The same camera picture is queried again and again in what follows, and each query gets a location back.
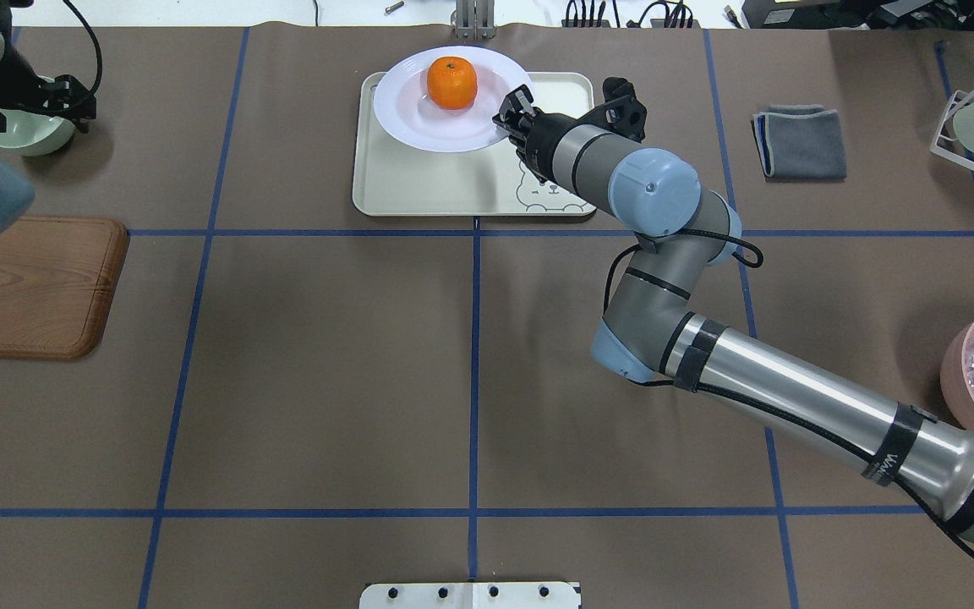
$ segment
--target pink bowl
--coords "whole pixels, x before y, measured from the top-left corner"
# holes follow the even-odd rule
[[[964,351],[973,340],[974,322],[957,335],[942,361],[942,394],[949,411],[966,429],[974,429],[974,400],[967,388]]]

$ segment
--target orange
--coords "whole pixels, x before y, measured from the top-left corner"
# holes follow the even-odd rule
[[[426,94],[438,107],[471,107],[478,89],[476,69],[465,58],[437,58],[426,70]]]

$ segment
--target gray cloth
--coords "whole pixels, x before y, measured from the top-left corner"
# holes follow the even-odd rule
[[[822,105],[770,105],[753,116],[762,170],[769,178],[847,177],[840,115]]]

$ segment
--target brown table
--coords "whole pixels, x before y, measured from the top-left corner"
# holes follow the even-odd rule
[[[588,356],[614,219],[372,219],[359,85],[449,28],[101,30],[101,118],[16,162],[32,211],[131,228],[103,343],[0,361],[0,608],[356,606],[364,584],[570,579],[585,606],[974,606],[897,491]],[[944,412],[974,317],[974,182],[927,151],[974,34],[501,28],[530,70],[621,74],[647,143],[768,256],[692,307]],[[81,30],[20,32],[88,80]],[[842,112],[850,177],[771,184],[749,117]]]

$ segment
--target wooden cutting board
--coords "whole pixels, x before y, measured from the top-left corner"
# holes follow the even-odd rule
[[[77,359],[100,342],[127,255],[107,218],[25,217],[0,235],[0,358]]]

